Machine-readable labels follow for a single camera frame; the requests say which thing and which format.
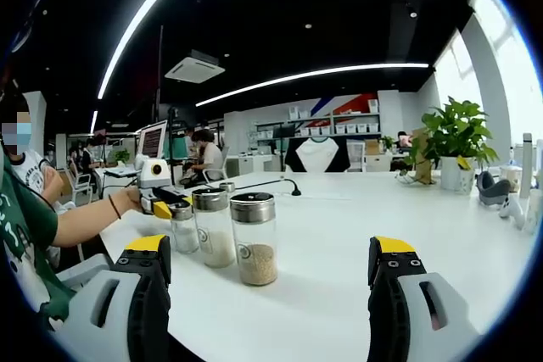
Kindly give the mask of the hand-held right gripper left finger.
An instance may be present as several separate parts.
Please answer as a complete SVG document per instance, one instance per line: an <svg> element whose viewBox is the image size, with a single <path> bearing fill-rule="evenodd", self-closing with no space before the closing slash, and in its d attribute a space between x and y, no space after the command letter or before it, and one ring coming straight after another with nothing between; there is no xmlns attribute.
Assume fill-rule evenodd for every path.
<svg viewBox="0 0 543 362"><path fill-rule="evenodd" d="M59 273L76 295L54 333L74 361L166 361L171 300L167 235L128 244L115 263L102 254Z"/></svg>

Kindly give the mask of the person's left hand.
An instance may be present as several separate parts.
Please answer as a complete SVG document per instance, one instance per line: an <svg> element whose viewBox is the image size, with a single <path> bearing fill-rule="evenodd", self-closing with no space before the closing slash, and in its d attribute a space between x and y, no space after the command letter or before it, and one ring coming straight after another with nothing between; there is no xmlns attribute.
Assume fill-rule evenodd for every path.
<svg viewBox="0 0 543 362"><path fill-rule="evenodd" d="M141 193L135 186L123 188L118 193L118 201L120 212L122 214L129 210L135 210L140 213L143 212L141 205Z"/></svg>

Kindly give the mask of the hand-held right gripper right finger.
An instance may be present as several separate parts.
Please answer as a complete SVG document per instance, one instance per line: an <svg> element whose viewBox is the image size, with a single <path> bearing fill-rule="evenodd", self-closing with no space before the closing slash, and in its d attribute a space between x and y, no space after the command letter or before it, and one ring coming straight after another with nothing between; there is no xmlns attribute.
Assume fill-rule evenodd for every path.
<svg viewBox="0 0 543 362"><path fill-rule="evenodd" d="M467 302L400 239L371 237L369 361L460 361L478 341Z"/></svg>

